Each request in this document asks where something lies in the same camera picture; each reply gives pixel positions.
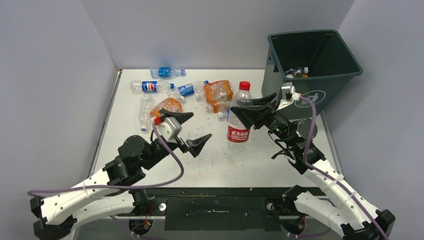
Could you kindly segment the orange label crushed bottle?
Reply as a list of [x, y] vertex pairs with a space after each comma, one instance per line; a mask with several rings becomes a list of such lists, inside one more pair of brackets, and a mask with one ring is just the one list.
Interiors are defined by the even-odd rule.
[[173, 113], [181, 113], [183, 111], [182, 104], [179, 101], [168, 97], [153, 107], [149, 113], [150, 118], [159, 117], [161, 115], [160, 110], [162, 109]]

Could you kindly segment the clear bottle white cap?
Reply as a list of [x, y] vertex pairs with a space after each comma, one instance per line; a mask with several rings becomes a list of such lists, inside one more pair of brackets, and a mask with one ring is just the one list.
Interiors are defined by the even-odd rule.
[[[232, 97], [231, 107], [252, 106], [252, 95], [250, 93], [251, 83], [241, 81], [238, 92]], [[233, 153], [242, 153], [247, 146], [250, 129], [246, 128], [234, 112], [228, 109], [227, 147]]]

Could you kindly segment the large orange label bottle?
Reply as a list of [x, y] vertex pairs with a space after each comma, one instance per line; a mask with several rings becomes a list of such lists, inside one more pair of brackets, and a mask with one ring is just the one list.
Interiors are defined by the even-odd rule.
[[233, 98], [233, 89], [229, 80], [218, 80], [211, 83], [203, 82], [200, 90], [194, 93], [197, 100], [205, 98], [206, 102], [212, 104], [214, 102], [227, 102]]

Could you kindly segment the crushed clear water bottle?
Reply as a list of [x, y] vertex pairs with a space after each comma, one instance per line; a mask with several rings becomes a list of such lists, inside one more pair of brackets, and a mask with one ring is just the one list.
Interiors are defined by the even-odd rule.
[[289, 70], [284, 72], [284, 74], [287, 78], [297, 78], [296, 74], [298, 74], [298, 73], [309, 75], [309, 68], [308, 67], [295, 67], [295, 68], [290, 68]]

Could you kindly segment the clear bottle blue label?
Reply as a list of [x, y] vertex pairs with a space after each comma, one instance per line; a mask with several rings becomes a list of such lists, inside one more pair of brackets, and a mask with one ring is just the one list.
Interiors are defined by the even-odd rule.
[[169, 79], [185, 77], [187, 75], [185, 69], [174, 69], [169, 66], [162, 66], [157, 68], [151, 67], [149, 71], [153, 79]]
[[229, 116], [230, 116], [230, 109], [227, 108], [224, 111], [219, 111], [217, 113], [217, 117], [220, 121], [228, 121], [229, 120]]
[[194, 96], [197, 101], [200, 101], [201, 98], [205, 95], [204, 87], [208, 84], [208, 80], [195, 81], [192, 83], [174, 87], [168, 90], [166, 93], [169, 98], [173, 98], [182, 103], [184, 103], [185, 99], [190, 96]]

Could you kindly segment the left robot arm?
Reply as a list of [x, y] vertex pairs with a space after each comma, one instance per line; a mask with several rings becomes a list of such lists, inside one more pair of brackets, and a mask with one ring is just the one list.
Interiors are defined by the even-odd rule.
[[109, 216], [141, 216], [150, 211], [152, 200], [147, 187], [139, 185], [161, 160], [174, 156], [175, 150], [197, 157], [207, 141], [179, 137], [182, 124], [192, 112], [160, 110], [152, 120], [155, 139], [129, 136], [118, 148], [117, 156], [79, 184], [66, 189], [30, 190], [30, 209], [37, 220], [34, 235], [40, 240], [61, 240], [76, 228]]

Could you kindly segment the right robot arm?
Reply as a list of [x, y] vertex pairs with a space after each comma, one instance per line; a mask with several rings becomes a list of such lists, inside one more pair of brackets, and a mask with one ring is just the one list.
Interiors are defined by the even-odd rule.
[[[294, 102], [305, 102], [312, 116], [290, 121], [280, 110]], [[303, 177], [313, 182], [328, 198], [324, 201], [304, 187], [295, 185], [283, 195], [283, 209], [289, 214], [305, 214], [329, 227], [344, 240], [387, 240], [395, 223], [389, 210], [368, 202], [337, 172], [313, 144], [317, 111], [312, 101], [299, 93], [278, 100], [275, 94], [254, 99], [251, 105], [236, 104], [230, 116], [238, 118], [247, 130], [266, 127], [275, 135], [279, 154]]]

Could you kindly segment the dark green trash bin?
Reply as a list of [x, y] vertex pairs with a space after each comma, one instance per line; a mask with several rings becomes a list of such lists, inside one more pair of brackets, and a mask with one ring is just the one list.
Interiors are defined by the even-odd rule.
[[[261, 93], [279, 94], [282, 84], [291, 82], [303, 100], [280, 110], [289, 120], [310, 118], [310, 100], [320, 114], [362, 67], [336, 30], [307, 30], [271, 34]], [[307, 78], [288, 78], [285, 71], [308, 67]]]

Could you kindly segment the clear bottle blue label tilted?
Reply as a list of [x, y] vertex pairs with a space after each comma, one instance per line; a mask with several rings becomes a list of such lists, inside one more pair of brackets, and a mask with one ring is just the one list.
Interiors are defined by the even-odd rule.
[[192, 83], [174, 87], [168, 90], [166, 93], [169, 98], [173, 98], [182, 103], [184, 103], [185, 99], [190, 96], [194, 96], [197, 101], [200, 101], [201, 98], [205, 95], [204, 87], [208, 84], [208, 80], [195, 81]]

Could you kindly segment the clear unlabelled bottle blue cap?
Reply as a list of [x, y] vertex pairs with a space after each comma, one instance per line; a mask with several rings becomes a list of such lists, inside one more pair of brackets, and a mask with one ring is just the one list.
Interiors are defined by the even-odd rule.
[[143, 133], [149, 131], [151, 127], [151, 117], [150, 112], [155, 106], [155, 100], [151, 94], [144, 94], [141, 97], [138, 111], [138, 122], [140, 125], [140, 130]]

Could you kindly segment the pepsi bottle blue cap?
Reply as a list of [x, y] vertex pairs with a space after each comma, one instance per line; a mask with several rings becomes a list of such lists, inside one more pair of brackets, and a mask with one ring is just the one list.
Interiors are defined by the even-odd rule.
[[174, 89], [175, 85], [164, 80], [140, 81], [134, 80], [130, 82], [130, 90], [132, 93], [167, 93]]

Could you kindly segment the white knob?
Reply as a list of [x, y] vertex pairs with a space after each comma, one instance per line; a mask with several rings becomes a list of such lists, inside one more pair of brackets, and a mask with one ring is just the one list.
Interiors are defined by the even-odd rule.
[[158, 210], [161, 211], [161, 212], [164, 212], [166, 210], [166, 208], [167, 208], [167, 205], [164, 202], [162, 202], [158, 205]]

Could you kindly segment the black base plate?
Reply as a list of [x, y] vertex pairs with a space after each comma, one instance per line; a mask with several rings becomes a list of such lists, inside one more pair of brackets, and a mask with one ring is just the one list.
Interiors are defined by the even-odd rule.
[[[160, 203], [166, 204], [159, 211]], [[163, 220], [166, 231], [280, 231], [281, 227], [303, 230], [305, 215], [287, 210], [283, 200], [262, 196], [170, 196], [155, 197], [129, 213], [130, 226], [148, 220]]]

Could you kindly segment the aluminium rail frame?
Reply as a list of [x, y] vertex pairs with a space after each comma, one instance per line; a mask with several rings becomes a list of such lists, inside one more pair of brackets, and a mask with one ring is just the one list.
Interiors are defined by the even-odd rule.
[[189, 218], [172, 220], [157, 218], [150, 227], [142, 227], [138, 218], [104, 218], [79, 227], [74, 240], [340, 240], [342, 237], [311, 216], [306, 217], [303, 232], [294, 234], [288, 223], [296, 216], [257, 216], [234, 219], [226, 213], [213, 214], [211, 219], [200, 219], [194, 213]]

